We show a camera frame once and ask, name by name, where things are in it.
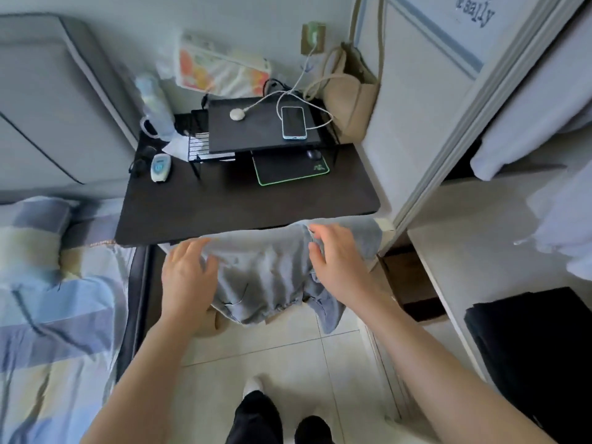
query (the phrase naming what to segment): smartphone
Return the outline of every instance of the smartphone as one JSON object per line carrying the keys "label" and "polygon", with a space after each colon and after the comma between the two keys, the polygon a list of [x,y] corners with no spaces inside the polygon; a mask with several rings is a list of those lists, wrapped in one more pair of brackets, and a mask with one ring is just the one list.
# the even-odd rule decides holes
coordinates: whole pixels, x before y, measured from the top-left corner
{"label": "smartphone", "polygon": [[296,106],[282,107],[282,134],[285,140],[306,139],[304,109]]}

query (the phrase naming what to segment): green led mouse pad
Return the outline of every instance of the green led mouse pad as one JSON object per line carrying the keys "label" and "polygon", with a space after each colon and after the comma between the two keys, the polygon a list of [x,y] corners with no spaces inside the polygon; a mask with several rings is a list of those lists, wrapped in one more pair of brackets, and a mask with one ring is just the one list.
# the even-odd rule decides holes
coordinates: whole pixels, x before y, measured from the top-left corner
{"label": "green led mouse pad", "polygon": [[260,185],[313,178],[329,172],[324,157],[313,160],[302,149],[259,151],[253,155],[253,164]]}

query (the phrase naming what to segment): dark brown desk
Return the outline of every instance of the dark brown desk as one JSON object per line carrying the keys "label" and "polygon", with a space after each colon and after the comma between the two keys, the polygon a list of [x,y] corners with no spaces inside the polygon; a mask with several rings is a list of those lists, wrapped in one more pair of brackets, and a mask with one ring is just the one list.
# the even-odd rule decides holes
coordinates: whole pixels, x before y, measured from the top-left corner
{"label": "dark brown desk", "polygon": [[[138,152],[146,144],[154,141],[142,135]],[[332,151],[322,152],[328,174],[265,187],[257,182],[248,154],[238,154],[235,162],[199,164],[201,180],[191,164],[173,158],[165,183],[152,182],[149,173],[130,178],[115,241],[122,246],[154,245],[377,212],[378,195],[355,147],[341,145],[335,163]]]}

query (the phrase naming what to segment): black pants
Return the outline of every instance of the black pants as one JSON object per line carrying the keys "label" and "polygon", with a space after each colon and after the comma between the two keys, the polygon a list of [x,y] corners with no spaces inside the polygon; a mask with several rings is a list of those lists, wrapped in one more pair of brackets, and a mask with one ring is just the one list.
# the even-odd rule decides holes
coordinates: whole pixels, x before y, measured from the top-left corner
{"label": "black pants", "polygon": [[[318,416],[308,416],[296,429],[295,444],[333,444],[331,430]],[[234,413],[226,444],[282,444],[284,433],[279,413],[271,399],[253,391]]]}

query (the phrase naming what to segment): computer mouse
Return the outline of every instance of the computer mouse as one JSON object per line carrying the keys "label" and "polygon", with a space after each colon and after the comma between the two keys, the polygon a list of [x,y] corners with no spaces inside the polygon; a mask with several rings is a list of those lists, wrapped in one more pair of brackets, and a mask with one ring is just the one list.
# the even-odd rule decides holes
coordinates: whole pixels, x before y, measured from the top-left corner
{"label": "computer mouse", "polygon": [[323,155],[319,150],[308,150],[306,151],[306,155],[311,160],[321,160],[323,158]]}
{"label": "computer mouse", "polygon": [[245,117],[245,111],[236,108],[230,111],[230,118],[234,121],[241,121]]}

